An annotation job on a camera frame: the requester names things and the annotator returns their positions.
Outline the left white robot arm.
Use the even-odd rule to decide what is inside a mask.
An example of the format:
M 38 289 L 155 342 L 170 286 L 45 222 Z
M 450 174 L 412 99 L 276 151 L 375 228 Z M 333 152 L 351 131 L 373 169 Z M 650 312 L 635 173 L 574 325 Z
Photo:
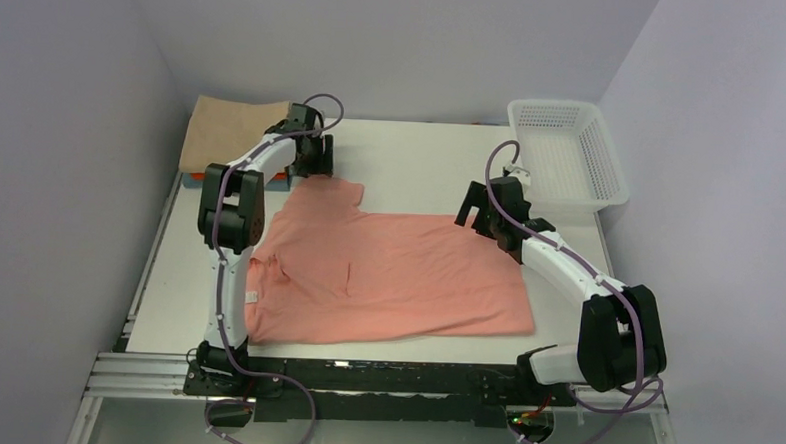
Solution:
M 244 305 L 250 256 L 265 230 L 265 185 L 287 170 L 291 176 L 333 174 L 334 137 L 324 115 L 310 103 L 290 104 L 287 116 L 238 158 L 207 166 L 197 226 L 210 249 L 213 298 L 204 340 L 193 364 L 210 372 L 225 395 L 249 382 Z

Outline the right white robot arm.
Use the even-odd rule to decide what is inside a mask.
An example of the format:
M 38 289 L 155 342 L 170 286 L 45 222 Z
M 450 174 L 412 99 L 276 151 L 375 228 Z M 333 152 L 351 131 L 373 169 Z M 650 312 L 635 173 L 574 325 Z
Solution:
M 567 245 L 556 227 L 530 217 L 523 186 L 512 176 L 471 182 L 455 222 L 470 224 L 496 241 L 521 266 L 544 279 L 580 311 L 575 344 L 538 348 L 520 355 L 514 392 L 539 402 L 555 384 L 582 384 L 611 391 L 642 386 L 667 365 L 654 293 L 628 286 L 594 267 Z

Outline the pink t shirt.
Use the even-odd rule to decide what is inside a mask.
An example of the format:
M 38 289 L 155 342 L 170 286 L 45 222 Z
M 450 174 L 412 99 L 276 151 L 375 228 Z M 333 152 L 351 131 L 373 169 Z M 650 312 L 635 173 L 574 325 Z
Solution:
M 520 266 L 449 215 L 361 210 L 363 186 L 297 185 L 252 254 L 257 344 L 338 344 L 534 331 Z

